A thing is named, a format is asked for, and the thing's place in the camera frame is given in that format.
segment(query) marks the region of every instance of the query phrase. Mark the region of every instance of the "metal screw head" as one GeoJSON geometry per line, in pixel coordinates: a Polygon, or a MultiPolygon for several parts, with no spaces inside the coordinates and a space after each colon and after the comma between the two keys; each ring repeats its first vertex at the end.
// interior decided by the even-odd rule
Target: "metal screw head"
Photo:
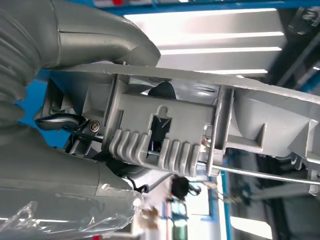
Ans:
{"type": "Polygon", "coordinates": [[[89,128],[93,133],[97,133],[100,129],[100,124],[98,121],[92,120],[90,122],[89,128]]]}

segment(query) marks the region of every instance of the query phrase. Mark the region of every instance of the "ceiling light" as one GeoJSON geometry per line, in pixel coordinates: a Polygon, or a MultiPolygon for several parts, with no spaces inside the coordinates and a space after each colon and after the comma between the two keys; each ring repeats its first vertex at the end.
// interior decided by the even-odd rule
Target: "ceiling light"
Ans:
{"type": "MultiPolygon", "coordinates": [[[[187,0],[179,0],[182,3],[188,2],[187,0]]],[[[145,13],[145,14],[131,14],[125,15],[125,18],[134,21],[148,21],[149,19],[158,18],[192,18],[192,17],[205,17],[215,15],[227,15],[227,14],[245,14],[245,13],[260,13],[260,12],[274,12],[275,8],[257,8],[257,9],[229,9],[229,10],[208,10],[208,11],[183,11],[183,12],[159,12],[159,13],[145,13]]]]}
{"type": "Polygon", "coordinates": [[[150,33],[148,37],[157,46],[176,45],[196,41],[210,41],[217,39],[238,39],[238,38],[259,38],[284,36],[282,31],[263,31],[263,32],[240,32],[240,33],[203,33],[203,34],[171,34],[164,35],[160,32],[150,33]]]}
{"type": "Polygon", "coordinates": [[[234,70],[207,70],[207,71],[195,71],[198,73],[205,74],[220,74],[220,75],[231,75],[231,74],[267,74],[266,69],[234,69],[234,70]]]}
{"type": "Polygon", "coordinates": [[[216,53],[243,53],[243,52],[271,52],[281,51],[277,46],[266,47],[224,47],[224,48],[187,48],[187,49],[167,49],[160,50],[162,55],[182,55],[182,54],[216,54],[216,53]]]}
{"type": "Polygon", "coordinates": [[[251,233],[265,239],[272,239],[272,232],[271,227],[265,221],[230,216],[230,223],[235,229],[251,233]]]}

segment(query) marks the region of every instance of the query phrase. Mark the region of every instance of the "blue steel beam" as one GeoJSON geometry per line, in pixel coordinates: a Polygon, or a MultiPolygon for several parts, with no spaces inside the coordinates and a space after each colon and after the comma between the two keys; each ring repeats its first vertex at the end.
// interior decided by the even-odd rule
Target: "blue steel beam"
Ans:
{"type": "Polygon", "coordinates": [[[219,1],[219,2],[180,2],[145,5],[125,5],[122,7],[103,7],[101,10],[116,15],[154,14],[170,12],[193,12],[230,9],[292,9],[320,6],[320,0],[260,0],[260,1],[219,1]]]}

